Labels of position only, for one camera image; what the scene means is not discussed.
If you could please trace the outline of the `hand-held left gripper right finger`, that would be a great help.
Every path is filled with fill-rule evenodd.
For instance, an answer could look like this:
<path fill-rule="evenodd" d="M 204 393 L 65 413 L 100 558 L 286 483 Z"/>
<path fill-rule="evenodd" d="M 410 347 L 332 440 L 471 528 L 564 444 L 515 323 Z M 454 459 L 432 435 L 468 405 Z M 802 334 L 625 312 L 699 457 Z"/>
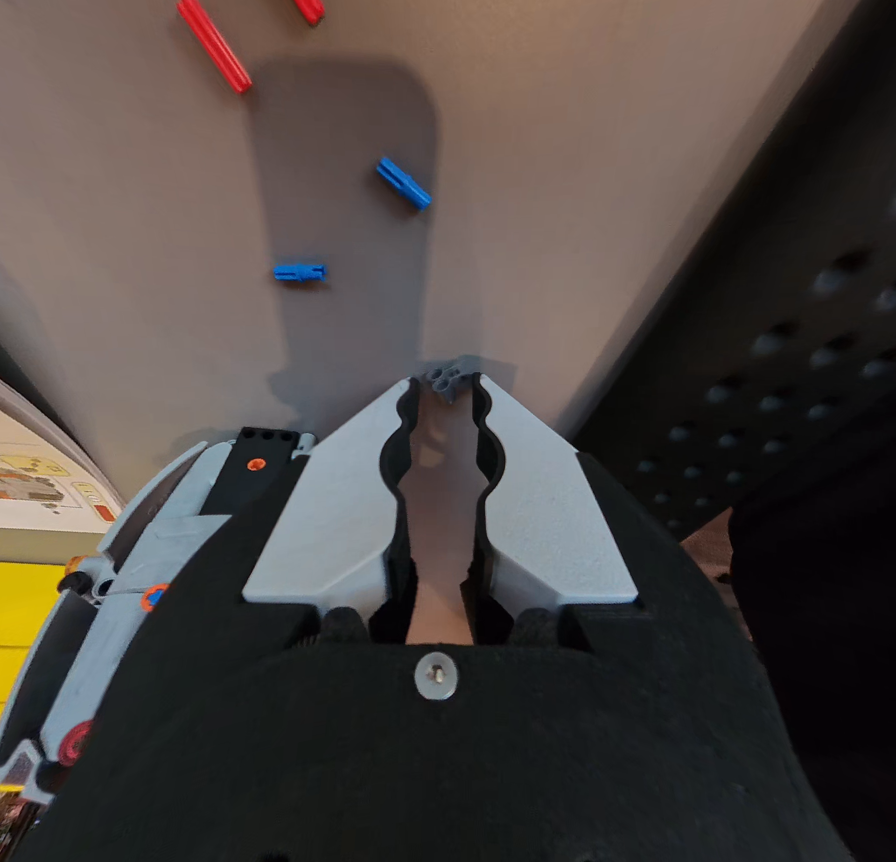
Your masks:
<path fill-rule="evenodd" d="M 504 644 L 530 610 L 632 607 L 639 599 L 574 447 L 483 374 L 471 378 L 473 557 L 461 584 L 474 644 Z"/>

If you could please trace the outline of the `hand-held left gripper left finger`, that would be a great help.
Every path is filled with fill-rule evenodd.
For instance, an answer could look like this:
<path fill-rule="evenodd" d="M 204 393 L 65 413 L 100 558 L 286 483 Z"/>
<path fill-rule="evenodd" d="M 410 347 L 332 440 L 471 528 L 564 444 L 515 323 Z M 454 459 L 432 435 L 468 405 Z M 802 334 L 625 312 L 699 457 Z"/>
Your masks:
<path fill-rule="evenodd" d="M 375 643 L 405 644 L 419 579 L 399 483 L 419 406 L 420 381 L 401 379 L 307 456 L 245 601 L 352 609 Z"/>

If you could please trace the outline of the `dark grey pin connector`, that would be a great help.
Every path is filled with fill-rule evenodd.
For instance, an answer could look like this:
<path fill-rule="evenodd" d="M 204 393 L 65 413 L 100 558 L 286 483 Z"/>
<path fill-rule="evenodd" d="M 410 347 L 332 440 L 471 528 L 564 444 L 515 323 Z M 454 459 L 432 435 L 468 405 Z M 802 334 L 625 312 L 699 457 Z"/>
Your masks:
<path fill-rule="evenodd" d="M 443 403 L 452 405 L 470 388 L 473 375 L 482 370 L 481 366 L 481 357 L 475 354 L 430 362 L 421 375 L 421 382 L 426 384 Z"/>

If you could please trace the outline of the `yellow plastic bin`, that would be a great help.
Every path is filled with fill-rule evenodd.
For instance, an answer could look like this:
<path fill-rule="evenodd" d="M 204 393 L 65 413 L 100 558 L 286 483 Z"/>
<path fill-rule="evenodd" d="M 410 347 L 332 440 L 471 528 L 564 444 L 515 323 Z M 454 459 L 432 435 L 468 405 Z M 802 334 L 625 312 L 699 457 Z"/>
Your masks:
<path fill-rule="evenodd" d="M 40 627 L 56 603 L 62 565 L 1 563 L 1 707 Z"/>

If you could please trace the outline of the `grey desk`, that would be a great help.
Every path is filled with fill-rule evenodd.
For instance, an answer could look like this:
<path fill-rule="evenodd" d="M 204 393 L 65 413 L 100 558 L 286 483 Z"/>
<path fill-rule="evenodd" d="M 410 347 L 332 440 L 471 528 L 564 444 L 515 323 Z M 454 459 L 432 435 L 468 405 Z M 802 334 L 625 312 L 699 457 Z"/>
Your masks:
<path fill-rule="evenodd" d="M 127 500 L 463 354 L 576 427 L 859 0 L 199 0 L 243 95 L 177 1 L 2 0 L 2 379 Z"/>

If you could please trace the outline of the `partly built robot model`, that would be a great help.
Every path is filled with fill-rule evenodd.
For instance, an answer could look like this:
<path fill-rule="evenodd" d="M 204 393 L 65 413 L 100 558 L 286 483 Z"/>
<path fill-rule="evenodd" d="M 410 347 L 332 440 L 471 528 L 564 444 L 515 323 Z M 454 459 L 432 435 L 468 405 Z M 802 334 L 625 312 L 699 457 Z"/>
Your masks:
<path fill-rule="evenodd" d="M 175 577 L 316 444 L 311 433 L 259 427 L 198 443 L 143 487 L 97 550 L 61 577 L 2 712 L 2 793 L 39 806 L 53 801 L 127 649 Z"/>

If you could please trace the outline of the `open instruction booklet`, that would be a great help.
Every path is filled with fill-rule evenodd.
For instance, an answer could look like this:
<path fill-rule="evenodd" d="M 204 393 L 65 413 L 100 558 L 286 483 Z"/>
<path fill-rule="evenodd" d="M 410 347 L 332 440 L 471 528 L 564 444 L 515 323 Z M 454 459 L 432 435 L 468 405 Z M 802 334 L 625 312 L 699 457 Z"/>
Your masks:
<path fill-rule="evenodd" d="M 65 565 L 93 554 L 126 503 L 84 449 L 1 384 L 1 560 Z"/>

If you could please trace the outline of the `black perforated pad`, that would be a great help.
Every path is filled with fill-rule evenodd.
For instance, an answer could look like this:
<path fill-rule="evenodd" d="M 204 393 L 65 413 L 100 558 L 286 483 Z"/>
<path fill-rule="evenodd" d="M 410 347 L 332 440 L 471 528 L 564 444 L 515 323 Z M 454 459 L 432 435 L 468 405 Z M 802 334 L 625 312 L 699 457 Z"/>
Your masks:
<path fill-rule="evenodd" d="M 574 445 L 680 542 L 894 387 L 895 0 L 859 0 Z"/>

